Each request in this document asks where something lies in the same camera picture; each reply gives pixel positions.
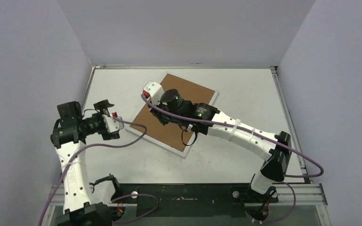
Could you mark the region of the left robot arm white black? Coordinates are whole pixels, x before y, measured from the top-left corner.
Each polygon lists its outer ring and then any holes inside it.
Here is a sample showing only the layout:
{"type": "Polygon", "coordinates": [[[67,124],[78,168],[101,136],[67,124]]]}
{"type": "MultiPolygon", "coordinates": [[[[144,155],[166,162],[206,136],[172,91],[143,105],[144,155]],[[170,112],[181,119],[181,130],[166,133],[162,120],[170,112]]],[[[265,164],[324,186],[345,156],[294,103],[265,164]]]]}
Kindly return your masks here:
{"type": "Polygon", "coordinates": [[[86,138],[95,133],[104,140],[119,139],[120,124],[109,114],[113,104],[108,100],[95,103],[95,113],[85,118],[77,101],[57,106],[60,118],[55,122],[50,139],[62,167],[59,182],[64,185],[63,214],[57,216],[58,226],[110,226],[111,210],[92,196],[84,148],[86,138]]]}

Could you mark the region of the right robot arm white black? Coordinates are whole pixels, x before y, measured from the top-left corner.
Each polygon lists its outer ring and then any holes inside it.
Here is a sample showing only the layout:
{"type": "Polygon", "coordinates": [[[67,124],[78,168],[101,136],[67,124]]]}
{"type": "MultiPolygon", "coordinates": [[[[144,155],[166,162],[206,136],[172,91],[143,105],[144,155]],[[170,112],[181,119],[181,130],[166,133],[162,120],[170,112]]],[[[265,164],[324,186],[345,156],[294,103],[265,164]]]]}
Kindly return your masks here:
{"type": "Polygon", "coordinates": [[[184,131],[222,138],[261,158],[263,165],[254,174],[248,188],[250,200],[261,201],[274,182],[284,181],[291,157],[288,133],[276,134],[253,128],[209,104],[194,104],[183,99],[176,89],[147,88],[141,95],[162,125],[172,123],[184,131]]]}

